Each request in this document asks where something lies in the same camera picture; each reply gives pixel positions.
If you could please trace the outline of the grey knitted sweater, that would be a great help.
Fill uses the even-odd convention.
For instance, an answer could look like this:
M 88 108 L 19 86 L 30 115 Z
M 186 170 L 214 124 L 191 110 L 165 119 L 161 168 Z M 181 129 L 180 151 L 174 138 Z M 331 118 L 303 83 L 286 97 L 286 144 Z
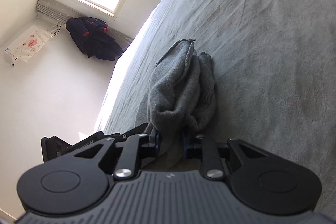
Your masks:
M 159 157 L 147 166 L 170 169 L 182 158 L 182 135 L 197 134 L 212 120 L 217 107 L 211 56 L 197 53 L 193 39 L 182 39 L 156 62 L 136 123 L 147 123 L 145 132 L 159 131 Z

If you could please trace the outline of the white covered air conditioner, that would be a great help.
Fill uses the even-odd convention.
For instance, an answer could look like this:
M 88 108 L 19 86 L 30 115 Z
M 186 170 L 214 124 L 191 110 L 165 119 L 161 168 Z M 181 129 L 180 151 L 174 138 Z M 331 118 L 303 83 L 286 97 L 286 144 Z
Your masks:
M 4 50 L 4 60 L 13 67 L 17 61 L 28 63 L 54 35 L 32 25 Z

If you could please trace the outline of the dark navy hanging coat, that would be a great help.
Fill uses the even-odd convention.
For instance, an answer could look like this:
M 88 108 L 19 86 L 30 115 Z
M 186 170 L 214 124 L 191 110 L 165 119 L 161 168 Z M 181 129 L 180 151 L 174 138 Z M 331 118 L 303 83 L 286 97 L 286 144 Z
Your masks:
M 108 35 L 108 24 L 101 19 L 82 16 L 69 18 L 66 29 L 82 54 L 89 58 L 115 61 L 123 54 L 122 48 Z

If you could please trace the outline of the grey radiator under window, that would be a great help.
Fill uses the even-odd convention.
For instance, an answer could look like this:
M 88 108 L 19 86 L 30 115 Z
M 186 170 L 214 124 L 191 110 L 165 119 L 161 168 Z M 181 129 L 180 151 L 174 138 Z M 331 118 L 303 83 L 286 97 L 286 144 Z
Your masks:
M 78 11 L 71 9 L 62 3 L 56 2 L 55 0 L 38 0 L 36 11 L 38 16 L 43 14 L 62 24 L 66 24 L 69 18 L 78 18 L 84 16 Z M 133 39 L 129 36 L 122 34 L 110 26 L 108 27 L 107 33 L 116 40 L 123 50 L 126 50 L 133 41 Z

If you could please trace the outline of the grey bed sheet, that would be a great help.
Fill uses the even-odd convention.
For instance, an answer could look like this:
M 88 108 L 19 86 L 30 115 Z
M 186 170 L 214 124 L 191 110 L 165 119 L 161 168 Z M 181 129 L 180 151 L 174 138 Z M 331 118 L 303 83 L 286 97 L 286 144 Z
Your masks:
M 335 0 L 161 0 L 116 63 L 97 130 L 138 125 L 154 65 L 181 39 L 212 58 L 218 107 L 206 133 L 311 169 L 316 210 L 335 217 Z

